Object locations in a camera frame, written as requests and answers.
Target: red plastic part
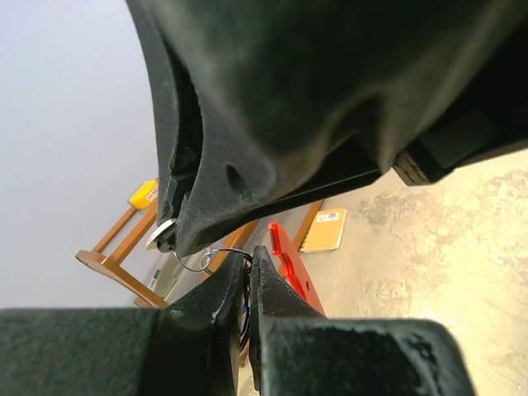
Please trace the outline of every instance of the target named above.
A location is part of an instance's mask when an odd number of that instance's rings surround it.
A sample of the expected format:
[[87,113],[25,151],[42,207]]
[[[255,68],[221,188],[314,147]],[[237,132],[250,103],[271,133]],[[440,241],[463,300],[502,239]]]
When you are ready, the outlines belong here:
[[291,287],[306,300],[308,304],[314,307],[321,314],[324,313],[323,306],[315,291],[314,284],[306,267],[300,258],[297,247],[291,242],[286,231],[278,223],[270,223],[268,229],[271,233],[271,243],[273,244],[273,255],[280,258],[282,269],[286,279],[290,282]]

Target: concrete floor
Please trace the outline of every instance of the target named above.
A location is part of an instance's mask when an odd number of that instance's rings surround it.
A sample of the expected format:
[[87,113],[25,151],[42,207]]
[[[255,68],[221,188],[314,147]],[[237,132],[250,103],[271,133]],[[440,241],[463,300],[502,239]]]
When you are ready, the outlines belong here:
[[[393,173],[326,200],[342,245],[303,255],[330,318],[431,318],[459,342],[480,395],[528,394],[528,151],[434,186]],[[249,365],[241,395],[251,391]]]

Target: yellow object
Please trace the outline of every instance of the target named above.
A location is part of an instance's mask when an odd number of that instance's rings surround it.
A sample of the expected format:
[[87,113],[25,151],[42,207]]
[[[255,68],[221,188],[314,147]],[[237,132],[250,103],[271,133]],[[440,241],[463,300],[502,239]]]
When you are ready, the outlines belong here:
[[317,212],[300,251],[322,252],[339,248],[346,219],[346,209]]
[[135,209],[144,209],[152,204],[158,197],[158,182],[149,180],[143,183],[138,190],[130,197],[129,203]]

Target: white label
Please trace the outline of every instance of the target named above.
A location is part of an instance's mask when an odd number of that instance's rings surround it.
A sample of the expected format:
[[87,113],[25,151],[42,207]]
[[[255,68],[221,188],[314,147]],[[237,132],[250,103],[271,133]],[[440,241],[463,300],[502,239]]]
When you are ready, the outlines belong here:
[[154,290],[154,286],[158,283],[158,277],[161,271],[162,270],[157,269],[156,272],[154,272],[154,276],[152,277],[152,280],[150,281],[150,285],[148,285],[149,289]]
[[324,221],[335,221],[335,220],[339,220],[339,212],[320,214],[319,216],[317,216],[318,223],[322,223]]
[[156,199],[157,196],[158,196],[158,184],[154,186],[154,188],[147,194],[145,198],[147,199],[148,202],[152,203]]

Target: wooden chair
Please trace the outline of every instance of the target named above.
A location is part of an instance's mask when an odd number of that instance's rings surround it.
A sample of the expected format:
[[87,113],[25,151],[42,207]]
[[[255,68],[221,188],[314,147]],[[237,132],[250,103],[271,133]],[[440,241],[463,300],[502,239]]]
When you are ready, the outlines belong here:
[[157,201],[154,201],[151,206],[147,208],[143,217],[132,228],[128,235],[125,236],[114,252],[109,256],[102,254],[103,249],[108,246],[108,244],[130,222],[137,212],[137,209],[130,207],[92,250],[79,250],[75,257],[85,266],[121,283],[124,287],[138,295],[142,300],[143,306],[166,308],[168,303],[164,299],[159,295],[156,295],[151,289],[121,267],[121,263],[156,221],[156,215],[158,212]]

